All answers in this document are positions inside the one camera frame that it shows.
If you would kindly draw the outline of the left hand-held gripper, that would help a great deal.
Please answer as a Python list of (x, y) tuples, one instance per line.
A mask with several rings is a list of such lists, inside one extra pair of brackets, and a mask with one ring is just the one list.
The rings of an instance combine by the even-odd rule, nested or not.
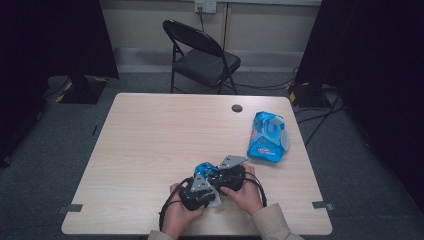
[(180, 199), (186, 209), (195, 211), (201, 206), (207, 207), (210, 202), (214, 201), (215, 192), (201, 174), (196, 174), (180, 191)]

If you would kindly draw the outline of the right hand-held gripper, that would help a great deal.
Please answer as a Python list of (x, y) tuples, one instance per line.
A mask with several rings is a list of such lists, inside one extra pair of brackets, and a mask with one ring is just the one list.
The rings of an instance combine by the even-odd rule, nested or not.
[(245, 178), (242, 163), (246, 160), (247, 158), (243, 156), (227, 155), (207, 177), (208, 182), (217, 190), (221, 187), (227, 187), (233, 191), (240, 190)]

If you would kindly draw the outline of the blue toy car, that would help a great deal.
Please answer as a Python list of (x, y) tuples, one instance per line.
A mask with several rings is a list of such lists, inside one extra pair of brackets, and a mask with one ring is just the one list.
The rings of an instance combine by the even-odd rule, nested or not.
[(204, 179), (216, 177), (219, 175), (219, 169), (209, 162), (204, 162), (195, 168), (194, 175), (201, 175)]

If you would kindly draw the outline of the blue wet wipes pack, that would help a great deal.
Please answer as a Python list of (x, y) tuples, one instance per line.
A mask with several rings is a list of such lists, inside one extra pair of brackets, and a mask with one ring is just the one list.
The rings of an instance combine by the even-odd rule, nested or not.
[(265, 111), (257, 112), (253, 119), (247, 155), (278, 163), (289, 149), (290, 138), (283, 117)]

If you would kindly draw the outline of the person's left hand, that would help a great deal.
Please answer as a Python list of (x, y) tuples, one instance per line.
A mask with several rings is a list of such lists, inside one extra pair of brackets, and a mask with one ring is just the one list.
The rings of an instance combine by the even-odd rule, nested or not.
[(179, 197), (179, 187), (177, 183), (170, 186), (172, 195), (165, 211), (161, 232), (177, 240), (191, 225), (191, 223), (203, 215), (204, 207), (195, 211), (185, 208)]

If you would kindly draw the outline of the person's right hand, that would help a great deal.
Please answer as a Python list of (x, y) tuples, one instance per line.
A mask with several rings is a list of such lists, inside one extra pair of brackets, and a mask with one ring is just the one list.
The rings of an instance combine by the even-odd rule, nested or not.
[(255, 169), (247, 163), (242, 163), (241, 166), (245, 169), (246, 179), (240, 190), (234, 191), (227, 187), (221, 187), (220, 190), (230, 197), (237, 206), (252, 216), (257, 211), (264, 208), (258, 186), (256, 185)]

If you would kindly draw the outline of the grey tape piece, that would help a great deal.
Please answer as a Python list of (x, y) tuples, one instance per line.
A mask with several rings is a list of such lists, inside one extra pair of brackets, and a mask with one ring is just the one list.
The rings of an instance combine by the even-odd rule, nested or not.
[(332, 210), (335, 209), (335, 207), (332, 203), (327, 203), (325, 201), (315, 201), (315, 202), (312, 202), (312, 205), (313, 205), (314, 209), (324, 208), (328, 211), (332, 211)]
[(82, 208), (82, 204), (68, 204), (67, 206), (59, 207), (57, 213), (66, 215), (68, 212), (80, 212)]

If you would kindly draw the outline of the black stand base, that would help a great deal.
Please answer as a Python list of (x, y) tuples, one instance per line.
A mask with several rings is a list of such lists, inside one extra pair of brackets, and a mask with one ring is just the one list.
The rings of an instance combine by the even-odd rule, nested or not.
[(314, 88), (309, 83), (290, 84), (287, 87), (289, 100), (301, 108), (329, 108), (330, 102), (323, 89)]
[(107, 85), (102, 78), (71, 75), (71, 83), (57, 98), (64, 104), (96, 104)]

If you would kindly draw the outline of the black folding chair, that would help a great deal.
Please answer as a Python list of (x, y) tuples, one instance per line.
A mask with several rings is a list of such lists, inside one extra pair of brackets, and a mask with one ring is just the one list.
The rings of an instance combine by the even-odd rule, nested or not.
[(223, 48), (207, 33), (175, 20), (165, 20), (163, 29), (173, 43), (170, 92), (178, 73), (206, 87), (222, 92), (223, 87), (238, 93), (232, 75), (241, 59)]

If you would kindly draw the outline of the dark curtain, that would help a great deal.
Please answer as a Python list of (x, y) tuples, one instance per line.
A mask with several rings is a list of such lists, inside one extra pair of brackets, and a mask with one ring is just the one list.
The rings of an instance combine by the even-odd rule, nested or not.
[(341, 88), (424, 213), (424, 0), (322, 0), (296, 81)]
[(119, 77), (100, 0), (0, 0), (0, 167), (71, 75)]

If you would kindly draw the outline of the white wall socket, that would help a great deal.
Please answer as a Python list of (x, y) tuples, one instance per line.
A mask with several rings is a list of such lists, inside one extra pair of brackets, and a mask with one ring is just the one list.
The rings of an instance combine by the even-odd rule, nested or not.
[(196, 13), (215, 14), (217, 2), (215, 0), (195, 0), (194, 11)]

